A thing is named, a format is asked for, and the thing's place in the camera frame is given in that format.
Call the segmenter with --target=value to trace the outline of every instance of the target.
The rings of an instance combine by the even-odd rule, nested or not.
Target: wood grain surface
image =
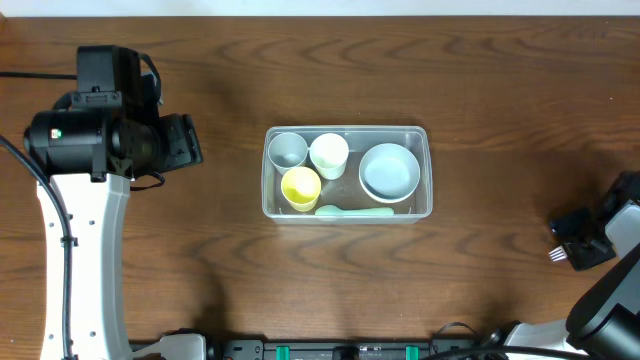
[[[550,215],[640,167],[640,20],[5,19],[0,70],[74,73],[80,45],[148,53],[162,114],[193,116],[204,163],[133,194],[129,337],[422,338],[563,318],[612,264],[552,264]],[[17,144],[70,81],[0,79]],[[419,125],[434,210],[415,225],[276,226],[261,210],[276,125]],[[39,356],[45,247],[35,181],[0,151],[0,358]]]

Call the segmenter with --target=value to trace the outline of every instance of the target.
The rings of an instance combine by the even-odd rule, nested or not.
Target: white bowl
[[[360,185],[372,199],[386,204],[408,198],[420,182],[418,160],[396,144],[372,147],[360,162]]]

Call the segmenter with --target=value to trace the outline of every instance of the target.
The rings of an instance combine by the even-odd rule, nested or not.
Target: plastic utensil
[[[420,165],[405,147],[380,144],[364,154],[358,176],[362,188],[372,199],[397,203],[416,190],[420,182]]]
[[[323,178],[335,180],[344,174],[347,167],[349,144],[338,134],[323,134],[311,143],[309,155]]]
[[[304,164],[309,148],[304,138],[294,133],[282,133],[269,144],[269,160],[278,172],[284,175],[288,170]]]
[[[316,206],[322,183],[315,171],[301,166],[284,174],[280,188],[285,199],[294,209],[306,212]]]
[[[334,205],[325,205],[316,209],[318,216],[391,216],[393,214],[392,208],[342,210]]]

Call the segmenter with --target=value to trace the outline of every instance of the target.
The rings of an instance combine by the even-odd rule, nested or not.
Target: green strip
[[[278,346],[276,347],[276,360],[289,360],[289,347]]]
[[[419,360],[420,349],[417,346],[407,346],[407,359],[406,360]]]

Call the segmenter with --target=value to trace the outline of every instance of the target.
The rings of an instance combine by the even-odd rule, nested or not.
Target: clear plastic container
[[[280,191],[282,175],[275,169],[267,149],[271,140],[284,132],[301,135],[307,145],[318,136],[336,133],[347,140],[349,158],[344,174],[336,180],[322,178],[322,192],[317,205],[307,213],[294,210]],[[360,160],[372,147],[393,143],[407,148],[420,164],[420,183],[407,199],[395,204],[382,204],[365,193],[360,185]],[[304,166],[314,168],[307,157]],[[392,216],[316,216],[323,205],[335,205],[344,210],[391,207]],[[267,131],[262,155],[262,210],[278,224],[413,224],[427,217],[433,209],[431,157],[427,134],[418,126],[277,126]]]

